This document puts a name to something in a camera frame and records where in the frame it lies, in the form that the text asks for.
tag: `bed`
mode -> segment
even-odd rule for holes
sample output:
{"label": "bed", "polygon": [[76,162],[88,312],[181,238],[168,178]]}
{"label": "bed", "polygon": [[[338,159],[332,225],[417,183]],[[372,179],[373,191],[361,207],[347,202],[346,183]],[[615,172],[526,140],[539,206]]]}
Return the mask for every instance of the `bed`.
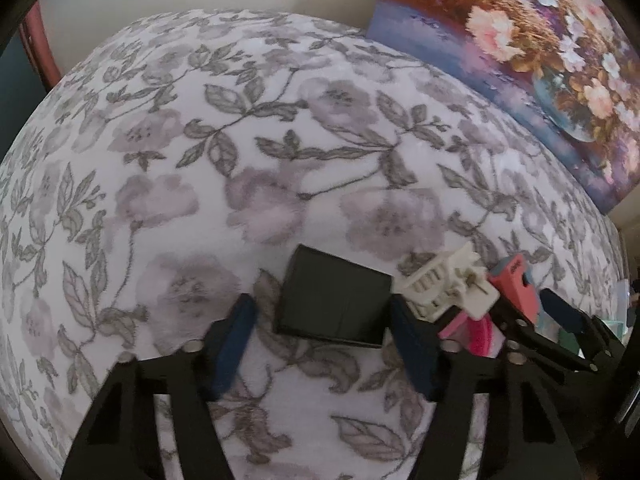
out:
{"label": "bed", "polygon": [[[396,276],[473,243],[603,318],[618,234],[526,129],[335,22],[248,10],[137,20],[78,64],[0,166],[0,411],[58,478],[122,351],[167,354],[254,295],[210,413],[236,478],[404,479],[433,405],[381,349],[271,329],[303,243]],[[474,478],[478,396],[462,478]],[[180,478],[170,404],[162,456]]]}

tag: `white plastic clip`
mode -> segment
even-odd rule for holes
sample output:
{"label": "white plastic clip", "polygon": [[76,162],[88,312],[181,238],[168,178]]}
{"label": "white plastic clip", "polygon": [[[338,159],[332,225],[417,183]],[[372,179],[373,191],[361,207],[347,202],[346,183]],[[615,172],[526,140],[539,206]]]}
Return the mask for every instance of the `white plastic clip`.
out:
{"label": "white plastic clip", "polygon": [[457,251],[438,254],[408,278],[394,280],[394,293],[408,300],[420,320],[434,322],[453,305],[482,319],[500,293],[486,280],[486,268],[475,265],[479,259],[467,242]]}

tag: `green object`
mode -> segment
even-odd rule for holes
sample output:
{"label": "green object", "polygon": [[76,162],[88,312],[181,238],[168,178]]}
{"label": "green object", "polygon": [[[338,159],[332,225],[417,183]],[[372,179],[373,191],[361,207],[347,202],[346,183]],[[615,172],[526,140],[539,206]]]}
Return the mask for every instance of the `green object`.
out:
{"label": "green object", "polygon": [[571,332],[567,332],[564,328],[561,328],[558,332],[558,344],[562,348],[566,348],[569,352],[578,355],[580,352],[580,345],[578,340]]}
{"label": "green object", "polygon": [[609,327],[620,341],[622,341],[622,336],[625,335],[625,323],[622,321],[614,321],[609,319],[603,319],[602,322]]}

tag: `canvas painting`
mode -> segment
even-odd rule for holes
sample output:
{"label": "canvas painting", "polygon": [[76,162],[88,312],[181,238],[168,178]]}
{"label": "canvas painting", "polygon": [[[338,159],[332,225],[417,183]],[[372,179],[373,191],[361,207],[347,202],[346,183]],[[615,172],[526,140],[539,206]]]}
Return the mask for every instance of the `canvas painting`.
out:
{"label": "canvas painting", "polygon": [[379,0],[367,35],[510,113],[603,213],[638,184],[640,62],[601,0]]}

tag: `black box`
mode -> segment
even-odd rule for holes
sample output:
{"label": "black box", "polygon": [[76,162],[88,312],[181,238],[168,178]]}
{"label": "black box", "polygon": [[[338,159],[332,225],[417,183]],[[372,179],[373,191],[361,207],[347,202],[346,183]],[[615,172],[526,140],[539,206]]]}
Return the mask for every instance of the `black box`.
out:
{"label": "black box", "polygon": [[379,348],[391,276],[299,245],[276,308],[277,333]]}

